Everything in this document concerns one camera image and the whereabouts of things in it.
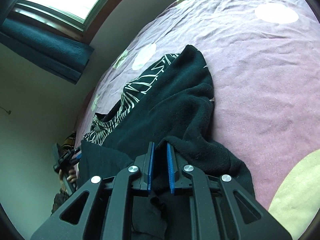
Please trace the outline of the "person's left hand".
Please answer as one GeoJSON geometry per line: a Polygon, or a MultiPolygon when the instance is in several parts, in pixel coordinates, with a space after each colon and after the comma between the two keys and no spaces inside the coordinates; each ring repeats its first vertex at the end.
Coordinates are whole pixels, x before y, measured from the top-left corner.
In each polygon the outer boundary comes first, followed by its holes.
{"type": "MultiPolygon", "coordinates": [[[[65,187],[65,184],[63,182],[63,172],[62,172],[62,170],[59,171],[58,175],[59,175],[59,181],[60,181],[61,187],[65,187]]],[[[76,182],[76,171],[75,171],[74,168],[71,168],[68,171],[67,181],[72,183],[72,184],[76,182]]]]}

